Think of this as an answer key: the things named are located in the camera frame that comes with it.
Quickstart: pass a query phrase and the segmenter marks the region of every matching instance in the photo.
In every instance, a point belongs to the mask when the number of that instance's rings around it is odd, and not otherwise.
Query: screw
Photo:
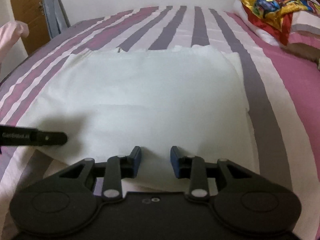
[[[113,198],[113,197],[118,197],[120,195],[120,192],[117,191],[116,189],[108,189],[105,192],[103,192],[103,195],[105,197]]]
[[[158,198],[158,197],[153,197],[153,198],[151,199],[151,201],[152,201],[152,202],[159,202],[159,201],[160,201],[160,198]]]
[[[194,197],[205,197],[207,196],[208,192],[204,189],[198,188],[191,192],[191,195]]]

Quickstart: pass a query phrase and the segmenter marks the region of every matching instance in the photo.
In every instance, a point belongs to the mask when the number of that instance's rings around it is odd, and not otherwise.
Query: striped bedsheet
[[[302,214],[294,232],[302,239],[319,237],[320,73],[314,63],[263,42],[232,13],[200,7],[149,7],[80,22],[30,56],[1,83],[1,124],[19,125],[26,109],[70,54],[84,49],[157,50],[195,44],[239,53],[260,174],[300,198]],[[14,192],[64,167],[32,147],[2,147],[2,240],[17,233],[8,213]]]

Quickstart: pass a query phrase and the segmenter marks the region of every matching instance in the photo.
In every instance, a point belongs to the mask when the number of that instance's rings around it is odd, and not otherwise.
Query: pink cloth
[[[289,43],[304,43],[309,46],[320,49],[320,39],[317,39],[315,37],[305,36],[300,33],[296,33],[296,32],[290,33],[288,41]]]
[[[23,22],[8,22],[0,28],[0,64],[19,38],[28,35],[28,25]]]

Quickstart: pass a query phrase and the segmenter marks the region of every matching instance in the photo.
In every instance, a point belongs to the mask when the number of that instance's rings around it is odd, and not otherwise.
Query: pillow
[[[134,183],[167,191],[189,184],[174,176],[173,145],[207,162],[227,158],[259,171],[236,54],[226,59],[211,46],[117,51],[71,55],[41,90],[17,125],[69,136],[42,152],[67,164],[104,162],[139,145]]]
[[[263,22],[248,10],[241,2],[234,3],[234,13],[262,40],[279,46],[299,57],[318,62],[320,58],[320,17],[307,11],[292,13],[291,28],[287,36],[273,26]]]

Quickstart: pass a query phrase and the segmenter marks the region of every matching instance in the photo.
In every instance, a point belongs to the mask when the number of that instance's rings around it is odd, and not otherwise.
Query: purple stripe
[[[195,6],[195,25],[193,28],[191,46],[193,45],[210,45],[204,15],[201,8],[198,6]]]
[[[66,62],[69,56],[63,58],[60,60],[39,82],[38,85],[36,85],[29,95],[21,101],[19,104],[19,107],[17,110],[12,114],[10,119],[7,121],[7,125],[17,125],[20,118],[23,116],[23,114],[26,112],[26,110],[29,108],[33,100],[36,98],[36,96],[39,94],[39,92],[43,89],[43,87],[47,84],[47,82],[62,68],[63,64]]]
[[[0,155],[0,181],[16,149],[17,147],[1,146],[2,154]]]
[[[75,53],[79,53],[82,50],[89,48],[90,50],[98,50],[103,46],[108,44],[115,37],[132,27],[133,25],[143,21],[149,17],[153,12],[158,10],[159,7],[148,7],[142,8],[136,14],[129,16],[127,19],[123,20],[121,23],[118,23],[110,28],[106,28],[101,33],[97,34],[94,39],[91,39],[84,45],[80,46]]]
[[[115,22],[117,19],[120,19],[120,18],[123,17],[124,15],[130,14],[131,12],[132,12],[132,10],[119,13],[119,14],[117,14],[117,15],[115,15],[115,16],[111,16],[110,19],[104,21],[103,24],[99,24],[99,26],[100,26],[100,28],[103,28],[104,26],[108,26],[108,25],[112,24],[113,22]],[[76,40],[78,41],[78,43],[79,43],[79,42],[81,42],[81,40],[82,40],[83,38],[85,38],[86,36],[83,37],[83,35],[81,34],[81,35],[79,35],[78,37],[76,37],[75,39],[76,39]],[[71,47],[73,47],[73,45],[72,45],[72,46],[70,46],[70,45],[73,44],[73,43],[74,43],[74,42],[67,42],[65,45],[69,44],[69,47],[71,48]],[[55,52],[55,53],[53,54],[53,55],[56,56],[54,59],[56,59],[58,56],[60,56],[57,52]],[[34,76],[33,78],[31,78],[30,84],[32,83],[32,81],[34,80],[34,78],[36,78],[37,76],[41,75],[41,73],[47,68],[47,66],[48,66],[54,59],[48,60],[48,62],[47,62],[47,59],[44,60],[44,62],[41,64],[42,67],[43,67],[43,69],[38,69],[40,66],[37,67],[39,73],[38,73],[36,76]],[[41,91],[41,89],[44,87],[44,85],[50,80],[50,78],[52,78],[52,77],[55,75],[55,73],[57,73],[57,71],[62,67],[62,65],[64,64],[64,62],[65,62],[66,60],[67,60],[67,57],[65,57],[64,59],[62,59],[60,62],[58,62],[58,63],[42,78],[42,80],[39,82],[39,84],[32,89],[32,91],[30,92],[30,94],[28,95],[28,97],[25,98],[25,99],[21,102],[21,104],[19,105],[19,107],[17,108],[17,110],[13,113],[13,115],[11,116],[11,118],[8,120],[7,124],[9,124],[9,123],[12,123],[12,125],[16,125],[16,124],[17,124],[17,122],[18,122],[19,119],[22,117],[22,115],[25,113],[25,111],[28,109],[28,107],[30,106],[30,104],[32,103],[32,101],[34,100],[34,98],[38,95],[38,93]],[[24,89],[23,87],[20,88],[20,89],[22,89],[22,91],[21,91],[21,93],[20,93],[20,96],[21,96],[21,94],[23,93],[23,91],[24,91],[25,89]],[[20,96],[19,96],[15,101],[10,98],[11,96],[9,96],[7,99],[8,99],[8,100],[11,100],[11,103],[12,103],[12,105],[13,105],[13,103],[16,102],[16,101],[20,98]],[[0,164],[1,164],[1,165],[0,165],[0,167],[1,167],[1,170],[0,170],[0,180],[1,180],[2,177],[3,177],[3,174],[4,174],[4,172],[5,172],[5,169],[7,168],[8,164],[9,164],[9,162],[10,162],[10,160],[11,160],[11,158],[12,158],[14,152],[15,152],[15,149],[16,149],[16,147],[15,147],[15,148],[12,148],[12,147],[11,147],[11,148],[6,148],[7,154],[2,154],[2,155],[0,155]]]
[[[129,51],[129,49],[141,39],[141,37],[148,32],[153,26],[155,26],[158,22],[160,22],[168,12],[173,8],[173,6],[167,6],[165,10],[163,10],[156,18],[148,22],[146,25],[137,30],[134,34],[132,34],[129,38],[127,38],[124,42],[122,42],[118,47],[120,47],[124,51]]]
[[[38,67],[33,69],[28,76],[20,83],[17,84],[11,95],[5,99],[4,104],[1,108],[0,111],[0,120],[2,120],[6,114],[9,112],[11,109],[12,105],[19,100],[21,97],[22,93],[32,84],[34,79],[42,74],[42,72],[48,67],[50,63],[52,63],[57,57],[61,56],[65,51],[71,49],[75,45],[79,44],[84,38],[89,36],[93,31],[99,30],[100,28],[104,28],[115,21],[119,20],[122,18],[124,15],[131,13],[132,11],[126,11],[126,12],[121,12],[118,13],[111,18],[109,18],[106,21],[103,21],[101,24],[98,24],[94,28],[88,30],[87,32],[71,39],[68,41],[66,44],[64,44],[61,48],[59,48],[55,53],[53,53],[51,56],[47,57]]]
[[[30,55],[28,58],[26,58],[17,68],[15,68],[8,76],[6,76],[4,80],[2,80],[0,98],[3,98],[3,96],[9,91],[9,88],[17,82],[18,78],[22,77],[25,73],[27,73],[31,66],[33,66],[36,62],[48,55],[61,43],[63,43],[70,37],[73,37],[78,33],[84,31],[90,26],[96,24],[99,20],[101,19],[80,22],[68,28],[62,34],[56,36],[49,43],[47,43],[46,45],[38,49],[36,52],[34,52],[32,55]]]
[[[249,115],[258,147],[260,174],[292,190],[289,162],[281,130],[256,65],[222,16],[214,9],[210,11],[231,50],[238,52],[241,59],[244,87],[250,106]]]
[[[147,17],[146,15],[148,14],[148,12],[151,14],[153,11],[156,10],[156,8],[147,8],[147,10],[145,9],[141,9],[140,10],[140,14],[137,13],[138,17],[135,20],[139,20],[141,17],[141,15],[143,17]],[[13,115],[11,116],[11,118],[8,120],[7,124],[9,125],[16,125],[17,122],[20,120],[20,118],[22,117],[22,115],[25,113],[25,111],[28,109],[28,107],[30,106],[30,104],[33,102],[33,100],[36,98],[36,96],[39,94],[39,92],[41,91],[41,89],[45,86],[45,84],[55,75],[55,73],[57,73],[60,68],[62,67],[62,65],[64,64],[64,62],[67,60],[68,57],[65,57],[64,59],[62,59],[60,62],[58,62],[43,78],[42,80],[39,82],[38,85],[36,85],[36,87],[34,87],[32,89],[32,91],[30,92],[30,94],[27,96],[27,98],[25,98],[19,105],[19,107],[17,108],[17,110],[13,113]],[[12,149],[9,150],[11,153],[7,154],[7,155],[0,155],[0,163],[1,163],[1,168],[2,170],[0,171],[0,179],[2,178],[5,169],[7,168],[9,161],[14,153],[14,151],[12,151]]]
[[[34,87],[29,96],[25,98],[17,110],[13,113],[7,124],[16,125],[19,119],[22,117],[22,115],[25,113],[25,111],[28,109],[32,101],[36,98],[36,96],[39,94],[41,89],[44,87],[44,85],[52,78],[55,73],[58,72],[58,70],[62,67],[62,65],[65,63],[68,57],[65,57],[61,61],[59,61],[39,82],[39,84]],[[6,170],[6,168],[9,165],[9,162],[17,149],[17,147],[1,147],[2,149],[2,155],[0,155],[0,180],[3,177],[3,174]]]
[[[168,48],[170,42],[172,41],[174,35],[177,32],[177,28],[179,27],[179,25],[183,20],[186,10],[187,10],[186,6],[180,6],[180,9],[177,11],[176,15],[168,23],[168,25],[163,28],[162,33],[155,40],[155,42],[151,44],[151,46],[149,47],[149,50]]]

